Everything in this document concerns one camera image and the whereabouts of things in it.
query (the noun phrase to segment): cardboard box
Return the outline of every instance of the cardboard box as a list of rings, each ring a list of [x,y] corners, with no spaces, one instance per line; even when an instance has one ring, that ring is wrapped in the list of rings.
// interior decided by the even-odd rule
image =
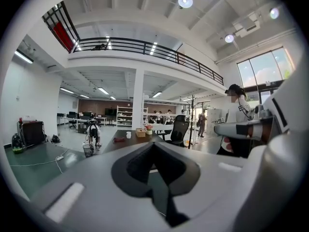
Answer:
[[[135,130],[137,137],[145,137],[146,131],[142,128],[136,128]]]

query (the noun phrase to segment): backpack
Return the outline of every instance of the backpack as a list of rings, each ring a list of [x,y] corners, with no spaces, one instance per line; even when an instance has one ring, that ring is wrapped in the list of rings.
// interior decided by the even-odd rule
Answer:
[[[60,143],[60,138],[58,138],[58,136],[56,136],[56,135],[53,135],[51,142],[54,143],[54,144]]]

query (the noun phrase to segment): white cup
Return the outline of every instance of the white cup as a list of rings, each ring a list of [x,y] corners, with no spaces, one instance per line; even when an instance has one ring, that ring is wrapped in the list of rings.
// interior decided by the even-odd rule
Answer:
[[[126,132],[126,138],[131,138],[131,132],[130,131]]]

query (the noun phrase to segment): brown wall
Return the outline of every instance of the brown wall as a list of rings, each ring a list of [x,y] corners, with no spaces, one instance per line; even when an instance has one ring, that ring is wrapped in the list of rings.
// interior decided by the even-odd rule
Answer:
[[[78,112],[92,112],[97,115],[105,115],[105,108],[117,109],[117,106],[127,107],[128,104],[130,104],[130,107],[133,107],[132,102],[79,100]],[[165,114],[168,112],[168,109],[172,111],[172,114],[176,113],[176,106],[145,104],[144,107],[148,107],[149,113],[153,113],[154,110],[156,110],[157,112],[161,111]]]

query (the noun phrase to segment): black cap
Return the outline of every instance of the black cap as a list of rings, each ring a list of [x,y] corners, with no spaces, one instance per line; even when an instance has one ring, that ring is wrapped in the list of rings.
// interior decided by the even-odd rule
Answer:
[[[230,90],[236,91],[240,89],[240,86],[238,86],[237,84],[232,84],[226,91],[225,93],[227,94]]]

